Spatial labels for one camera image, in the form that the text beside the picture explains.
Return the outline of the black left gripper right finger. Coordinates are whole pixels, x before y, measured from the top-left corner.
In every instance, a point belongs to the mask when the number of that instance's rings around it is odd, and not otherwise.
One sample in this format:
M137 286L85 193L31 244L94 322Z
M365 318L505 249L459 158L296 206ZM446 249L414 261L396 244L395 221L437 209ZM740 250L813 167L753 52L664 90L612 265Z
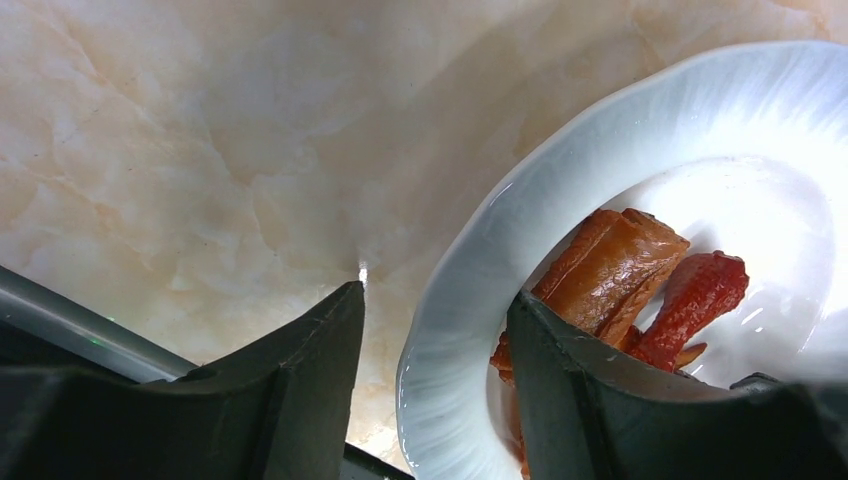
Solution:
M535 479L843 479L847 387L727 389L647 365L519 293L507 333Z

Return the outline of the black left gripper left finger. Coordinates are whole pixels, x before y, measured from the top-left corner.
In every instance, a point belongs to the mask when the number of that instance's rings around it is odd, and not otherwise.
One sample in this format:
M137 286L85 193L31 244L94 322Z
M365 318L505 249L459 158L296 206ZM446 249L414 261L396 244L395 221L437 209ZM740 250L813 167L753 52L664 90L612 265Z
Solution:
M5 479L335 479L365 316L348 282L175 381L81 368L1 372Z

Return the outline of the white paper plate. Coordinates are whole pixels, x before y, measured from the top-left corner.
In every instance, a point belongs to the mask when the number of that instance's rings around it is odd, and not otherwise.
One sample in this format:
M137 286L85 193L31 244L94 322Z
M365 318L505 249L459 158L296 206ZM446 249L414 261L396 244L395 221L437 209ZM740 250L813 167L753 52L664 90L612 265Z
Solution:
M741 257L739 308L691 367L726 387L847 373L847 50L779 41L696 55L597 102L522 160L432 274L398 365L419 479L516 479L509 395L489 364L508 305L595 209L633 207Z

